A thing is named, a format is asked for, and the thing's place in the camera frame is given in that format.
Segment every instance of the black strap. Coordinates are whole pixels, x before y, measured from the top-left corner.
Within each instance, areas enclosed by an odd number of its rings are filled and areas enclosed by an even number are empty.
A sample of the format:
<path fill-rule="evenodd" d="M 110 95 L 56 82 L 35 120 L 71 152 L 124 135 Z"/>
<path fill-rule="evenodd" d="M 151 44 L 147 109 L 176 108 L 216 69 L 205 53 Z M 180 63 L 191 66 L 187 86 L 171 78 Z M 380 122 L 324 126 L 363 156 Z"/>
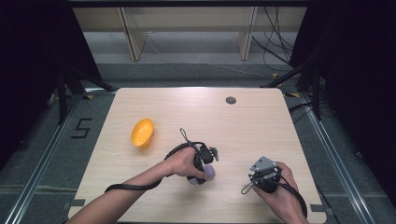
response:
<path fill-rule="evenodd" d="M 110 191 L 110 190 L 113 190 L 113 189 L 128 189 L 128 190 L 149 190 L 149 189 L 154 189 L 154 188 L 156 188 L 157 186 L 160 185 L 161 181 L 162 181 L 162 179 L 157 181 L 157 182 L 155 182 L 155 183 L 153 183 L 153 184 L 145 185 L 145 186 L 127 185 L 127 184 L 115 184 L 115 185 L 111 185 L 110 187 L 108 187 L 105 190 L 105 193 Z"/>
<path fill-rule="evenodd" d="M 181 150 L 182 148 L 185 147 L 193 147 L 195 149 L 195 159 L 196 160 L 200 160 L 200 150 L 198 148 L 198 146 L 196 146 L 196 144 L 200 144 L 203 147 L 205 147 L 205 143 L 202 142 L 192 142 L 187 138 L 186 132 L 183 129 L 180 129 L 181 134 L 183 135 L 184 139 L 186 139 L 187 143 L 183 143 L 177 147 L 175 147 L 174 149 L 172 149 L 165 157 L 165 159 L 163 159 L 164 161 L 167 160 L 169 157 L 171 157 L 172 155 L 174 155 L 177 151 Z M 113 190 L 113 189 L 128 189 L 128 190 L 149 190 L 149 189 L 154 189 L 157 186 L 160 185 L 162 179 L 160 179 L 159 181 L 150 184 L 150 185 L 145 185 L 145 186 L 137 186 L 137 185 L 127 185 L 127 184 L 115 184 L 115 185 L 111 185 L 110 187 L 108 187 L 105 190 L 105 193 Z"/>
<path fill-rule="evenodd" d="M 289 184 L 280 184 L 279 186 L 283 187 L 284 189 L 286 189 L 288 192 L 290 192 L 292 195 L 294 195 L 297 198 L 298 202 L 300 203 L 301 209 L 303 210 L 303 214 L 304 214 L 305 218 L 307 218 L 308 211 L 307 211 L 306 203 L 305 203 L 303 196 L 301 196 L 301 194 Z"/>

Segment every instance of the forearm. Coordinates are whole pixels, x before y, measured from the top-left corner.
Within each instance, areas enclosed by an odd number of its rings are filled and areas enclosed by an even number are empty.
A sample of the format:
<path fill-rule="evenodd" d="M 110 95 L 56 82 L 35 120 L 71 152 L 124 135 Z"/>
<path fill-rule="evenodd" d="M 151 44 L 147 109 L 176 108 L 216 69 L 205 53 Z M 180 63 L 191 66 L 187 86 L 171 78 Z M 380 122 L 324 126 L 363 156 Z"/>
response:
<path fill-rule="evenodd" d="M 159 162 L 140 175 L 126 180 L 124 184 L 144 186 L 170 175 L 165 162 Z M 143 190 L 113 189 L 96 198 L 67 223 L 114 223 L 145 193 Z"/>

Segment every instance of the gray carpet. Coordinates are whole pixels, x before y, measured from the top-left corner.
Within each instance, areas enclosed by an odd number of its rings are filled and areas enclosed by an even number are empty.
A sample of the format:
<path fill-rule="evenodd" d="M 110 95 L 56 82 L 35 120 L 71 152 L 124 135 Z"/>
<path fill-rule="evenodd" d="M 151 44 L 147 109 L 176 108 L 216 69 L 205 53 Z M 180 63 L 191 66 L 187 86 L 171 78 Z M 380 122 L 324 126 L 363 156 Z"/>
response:
<path fill-rule="evenodd" d="M 104 81 L 114 87 L 259 87 L 271 81 L 274 73 L 265 65 L 255 64 L 227 65 L 227 67 L 260 73 L 269 79 L 207 64 L 98 64 L 98 67 Z M 281 65 L 277 68 L 290 69 Z M 294 88 L 296 80 L 297 77 L 292 78 L 279 88 L 286 93 L 296 92 Z M 87 88 L 94 87 L 90 83 L 84 85 Z M 113 98 L 114 95 L 111 94 L 95 94 L 92 99 L 79 102 L 21 223 L 61 223 L 67 219 L 67 204 L 74 198 Z M 288 107 L 301 103 L 300 98 L 286 97 L 285 100 Z M 337 118 L 332 118 L 334 116 L 332 111 L 326 108 L 326 105 L 321 107 L 323 107 L 322 122 L 375 220 L 377 223 L 392 223 L 396 220 L 395 208 L 375 181 L 364 160 L 353 155 L 354 145 Z M 17 151 L 1 171 L 0 221 L 4 222 L 22 186 L 28 181 L 38 163 L 56 128 L 58 116 L 57 102 L 50 109 L 43 110 L 41 120 L 26 138 L 29 147 Z M 359 223 L 304 108 L 295 110 L 291 118 L 295 120 L 295 128 L 314 180 L 324 192 L 328 205 L 332 207 L 341 223 Z M 92 119 L 81 123 L 81 126 L 89 127 L 90 131 L 86 138 L 73 139 L 72 136 L 83 134 L 81 131 L 76 131 L 80 119 Z M 326 204 L 325 198 L 321 197 L 321 199 Z M 328 215 L 326 223 L 337 223 L 335 216 Z"/>

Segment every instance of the orange object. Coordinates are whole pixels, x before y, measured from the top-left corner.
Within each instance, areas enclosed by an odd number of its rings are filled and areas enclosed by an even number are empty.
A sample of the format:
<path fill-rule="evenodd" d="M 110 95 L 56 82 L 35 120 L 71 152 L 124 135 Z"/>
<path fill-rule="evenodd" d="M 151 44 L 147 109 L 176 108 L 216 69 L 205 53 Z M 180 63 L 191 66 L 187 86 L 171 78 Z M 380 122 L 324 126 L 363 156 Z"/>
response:
<path fill-rule="evenodd" d="M 142 119 L 134 126 L 132 130 L 132 143 L 141 148 L 149 148 L 149 141 L 154 134 L 154 123 L 151 119 Z"/>

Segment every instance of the floor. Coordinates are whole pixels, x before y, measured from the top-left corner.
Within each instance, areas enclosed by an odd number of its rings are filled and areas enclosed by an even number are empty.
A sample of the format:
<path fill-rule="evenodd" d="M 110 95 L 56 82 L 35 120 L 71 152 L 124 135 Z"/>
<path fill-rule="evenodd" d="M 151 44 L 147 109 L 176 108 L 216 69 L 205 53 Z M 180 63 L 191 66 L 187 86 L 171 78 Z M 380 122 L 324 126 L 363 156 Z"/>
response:
<path fill-rule="evenodd" d="M 234 33 L 150 33 L 138 62 L 130 60 L 122 33 L 86 33 L 85 36 L 104 82 L 115 87 L 258 88 L 291 69 L 270 53 L 263 54 L 263 49 L 253 41 L 248 60 L 241 61 Z M 262 45 L 266 44 L 263 33 L 254 36 Z M 282 34 L 290 44 L 295 36 Z M 272 44 L 268 48 L 288 59 L 283 49 Z M 297 93 L 296 80 L 298 76 L 278 88 L 292 96 L 289 93 Z M 84 86 L 97 88 L 91 83 Z M 0 173 L 0 221 L 7 221 L 16 204 L 22 204 L 23 209 L 15 223 L 62 223 L 67 219 L 68 208 L 114 98 L 113 93 L 102 91 L 88 95 L 69 99 L 72 110 L 62 128 L 57 123 L 56 100 L 43 110 L 40 120 L 26 136 L 28 148 L 16 151 Z M 309 101 L 309 95 L 309 92 L 301 93 L 299 97 L 285 97 L 285 101 L 291 108 Z M 290 115 L 326 205 L 326 223 L 393 223 L 396 211 L 387 195 L 364 159 L 354 155 L 356 148 L 336 115 L 328 105 L 320 107 L 322 121 L 315 119 L 309 106 L 299 107 Z M 82 119 L 90 119 L 82 123 L 90 131 L 86 138 L 73 138 L 81 135 L 76 127 Z M 55 133 L 59 134 L 57 139 L 53 138 Z M 43 164 L 43 170 L 38 169 L 39 164 Z M 22 197 L 27 189 L 32 193 Z"/>

